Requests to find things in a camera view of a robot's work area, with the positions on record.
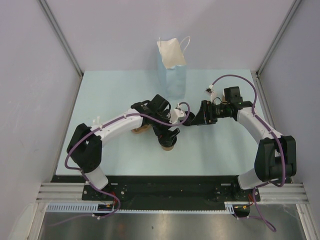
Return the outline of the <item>black plastic cup lid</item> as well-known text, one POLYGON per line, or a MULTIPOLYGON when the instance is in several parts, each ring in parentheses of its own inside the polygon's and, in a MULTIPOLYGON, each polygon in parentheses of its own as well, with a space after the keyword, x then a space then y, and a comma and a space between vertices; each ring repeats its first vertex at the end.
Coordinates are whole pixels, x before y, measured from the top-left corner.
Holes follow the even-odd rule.
POLYGON ((173 147, 177 142, 177 137, 165 137, 162 136, 158 139, 159 144, 164 148, 171 148, 173 147))

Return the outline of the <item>brown cardboard cup carrier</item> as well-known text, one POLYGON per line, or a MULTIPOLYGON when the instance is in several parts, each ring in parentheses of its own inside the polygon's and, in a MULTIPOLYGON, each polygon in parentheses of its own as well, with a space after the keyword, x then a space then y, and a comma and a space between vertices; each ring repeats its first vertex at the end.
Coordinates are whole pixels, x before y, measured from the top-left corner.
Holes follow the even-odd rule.
POLYGON ((150 128, 151 128, 151 126, 148 125, 148 124, 146 124, 146 125, 143 125, 143 126, 141 126, 141 127, 132 129, 131 132, 134 133, 134 134, 141 134, 141 133, 143 133, 143 132, 148 131, 150 128))

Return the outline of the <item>light blue paper bag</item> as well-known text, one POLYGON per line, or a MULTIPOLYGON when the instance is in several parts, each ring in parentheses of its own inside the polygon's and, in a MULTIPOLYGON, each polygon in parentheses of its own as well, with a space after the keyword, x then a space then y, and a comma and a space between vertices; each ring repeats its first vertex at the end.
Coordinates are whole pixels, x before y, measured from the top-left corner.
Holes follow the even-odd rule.
POLYGON ((187 84, 187 62, 184 56, 191 41, 186 36, 179 41, 177 38, 157 41, 157 74, 162 93, 170 100, 185 97, 187 84))

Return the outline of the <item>brown paper cup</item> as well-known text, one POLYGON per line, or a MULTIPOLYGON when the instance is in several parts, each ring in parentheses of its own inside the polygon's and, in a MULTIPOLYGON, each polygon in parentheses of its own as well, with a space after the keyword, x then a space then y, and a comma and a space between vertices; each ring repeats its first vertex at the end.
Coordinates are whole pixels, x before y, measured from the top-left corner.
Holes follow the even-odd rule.
POLYGON ((222 92, 222 97, 221 97, 221 102, 222 103, 227 103, 226 97, 225 97, 225 91, 222 92))
POLYGON ((174 148, 174 146, 162 146, 161 148, 165 151, 171 151, 174 148))

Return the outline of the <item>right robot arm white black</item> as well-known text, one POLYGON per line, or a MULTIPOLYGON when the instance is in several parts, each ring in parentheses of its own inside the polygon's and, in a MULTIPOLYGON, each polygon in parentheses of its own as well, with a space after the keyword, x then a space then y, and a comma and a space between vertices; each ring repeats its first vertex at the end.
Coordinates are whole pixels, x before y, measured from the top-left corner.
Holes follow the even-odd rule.
POLYGON ((249 189, 268 183, 282 187, 287 178, 297 173, 297 144, 291 135, 283 135, 264 121, 254 103, 244 101, 237 86, 223 90, 224 100, 218 97, 213 85, 206 89, 210 100, 201 102, 198 113, 190 120, 191 126, 213 125, 218 119, 232 118, 241 124, 256 141, 258 148, 251 170, 237 177, 237 184, 230 188, 231 196, 242 201, 249 189))

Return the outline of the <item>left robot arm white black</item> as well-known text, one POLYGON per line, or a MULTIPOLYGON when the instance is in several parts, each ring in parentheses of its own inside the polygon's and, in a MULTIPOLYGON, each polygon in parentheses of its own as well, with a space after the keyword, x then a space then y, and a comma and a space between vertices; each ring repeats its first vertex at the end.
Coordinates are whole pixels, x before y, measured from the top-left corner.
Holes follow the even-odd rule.
POLYGON ((94 186, 93 194, 100 200, 110 196, 109 180, 100 167, 102 149, 107 141, 126 131, 139 134, 152 128, 161 147, 169 151, 177 142, 177 125, 186 113, 157 94, 152 100, 134 103, 122 115, 93 126, 78 125, 67 147, 68 156, 78 166, 87 182, 94 186))

